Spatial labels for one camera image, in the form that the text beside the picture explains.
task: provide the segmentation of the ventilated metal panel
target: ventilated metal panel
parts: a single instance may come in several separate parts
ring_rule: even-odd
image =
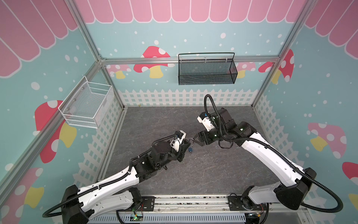
[[[131,214],[120,214],[125,223],[243,223],[243,213],[185,213],[185,214],[144,214],[140,221],[130,221]],[[119,223],[116,214],[105,214],[91,219],[91,224]]]

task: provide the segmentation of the mushroom illustration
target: mushroom illustration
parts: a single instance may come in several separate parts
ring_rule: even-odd
[[[165,50],[156,47],[149,46],[147,50],[143,53],[141,58],[170,58],[170,55],[165,52]],[[138,73],[145,72],[148,69],[150,70],[150,78],[162,78],[163,73],[160,69],[160,66],[174,67],[174,64],[147,64],[147,65],[135,65],[134,70]]]
[[[243,78],[245,77],[245,71],[255,71],[256,65],[254,62],[239,62],[236,63],[236,69],[237,69],[236,78]]]
[[[279,82],[279,76],[281,74],[284,76],[285,81],[288,82],[292,77],[294,63],[295,63],[294,54],[293,51],[290,49],[287,55],[285,56],[284,60],[282,61],[281,65],[279,66],[278,70],[275,72],[274,76],[272,77],[271,82],[277,85]],[[273,62],[266,62],[258,69],[258,71],[261,73],[268,72],[271,69],[272,64]]]
[[[342,165],[343,173],[351,180],[353,183],[358,185],[358,164],[351,162],[344,162]]]
[[[8,200],[1,207],[1,221],[3,224],[18,224],[24,205],[35,208],[39,204],[45,190],[43,187],[34,188],[32,185],[42,172],[42,168],[30,168],[26,172],[14,192],[11,193]]]
[[[128,65],[107,65],[106,66],[109,74],[111,77],[114,77],[114,74],[116,74],[117,79],[123,79],[126,76],[123,74],[123,71],[130,72],[132,71]]]
[[[310,132],[317,135],[316,138],[311,139],[311,143],[318,151],[322,151],[327,145],[330,146],[334,157],[341,158],[347,147],[347,139],[343,129],[335,125],[309,123],[308,129]]]
[[[34,135],[38,134],[44,128],[52,115],[57,111],[57,106],[60,105],[61,102],[61,100],[49,101],[41,104],[35,110],[35,123],[37,131],[34,132]],[[69,126],[63,120],[63,122],[60,124],[60,126],[57,128],[55,133],[51,136],[50,140],[40,152],[41,161],[43,163],[49,163],[55,158],[59,139],[61,139],[65,143],[65,146],[69,148],[72,145],[76,135],[77,129]]]
[[[358,195],[356,194],[348,194],[350,201],[352,202],[353,206],[358,210]]]

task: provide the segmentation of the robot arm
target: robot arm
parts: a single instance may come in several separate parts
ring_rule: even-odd
[[[137,188],[113,194],[151,178],[161,168],[167,169],[172,160],[181,162],[190,146],[185,136],[185,132],[176,131],[154,141],[149,150],[132,158],[128,167],[105,180],[81,188],[68,187],[62,202],[47,210],[43,217],[62,215],[64,224],[86,224],[89,219],[110,211],[137,209],[142,203]],[[57,208],[61,208],[60,213],[51,213]]]

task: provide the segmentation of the white polka dot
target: white polka dot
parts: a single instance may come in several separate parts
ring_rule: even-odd
[[[1,217],[4,218],[9,213],[10,207],[8,205],[4,205],[3,207],[1,207],[0,211]]]
[[[347,138],[346,138],[346,136],[342,136],[342,137],[340,138],[340,142],[342,142],[343,144],[347,144]]]
[[[328,134],[328,135],[327,135],[327,140],[328,140],[328,141],[333,141],[333,140],[334,140],[334,135]]]
[[[41,176],[41,174],[42,174],[43,171],[44,171],[44,169],[38,168],[38,169],[36,170],[36,172],[35,172],[35,175],[36,175],[37,177],[39,177],[39,176]]]
[[[340,153],[339,152],[333,152],[334,157],[337,159],[340,159]]]
[[[281,68],[284,68],[286,66],[286,61],[283,61],[282,63],[281,63]]]
[[[52,144],[51,144],[52,151],[57,152],[58,142],[59,142],[58,139],[56,139],[55,141],[52,142]]]
[[[20,206],[20,207],[16,210],[15,216],[16,216],[17,218],[20,218],[20,217],[22,216],[23,210],[24,210],[24,205]]]
[[[159,52],[159,54],[165,54],[166,53],[165,50],[163,50],[161,48],[158,49],[158,52]]]
[[[21,195],[22,193],[25,192],[25,190],[26,190],[26,187],[24,185],[20,185],[15,189],[14,194]]]
[[[37,82],[32,82],[31,83],[31,88],[33,88],[34,90],[39,90],[40,85]]]
[[[326,125],[326,124],[318,123],[318,126],[319,126],[320,128],[325,128],[327,125]]]
[[[5,170],[9,171],[13,166],[14,166],[14,164],[12,164],[12,163],[6,164]]]

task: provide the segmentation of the enclosure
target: enclosure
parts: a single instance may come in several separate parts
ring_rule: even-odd
[[[357,224],[358,0],[3,0],[0,21],[1,224],[62,223],[42,213],[67,187],[120,172],[177,130],[205,130],[207,94],[344,204],[273,204],[266,223]],[[243,214],[223,198],[279,181],[216,142],[167,167],[136,186],[163,202],[143,223],[242,223],[223,220]],[[222,205],[195,214],[165,206],[170,197]],[[315,185],[304,202],[336,206]],[[119,222],[112,212],[89,223]]]

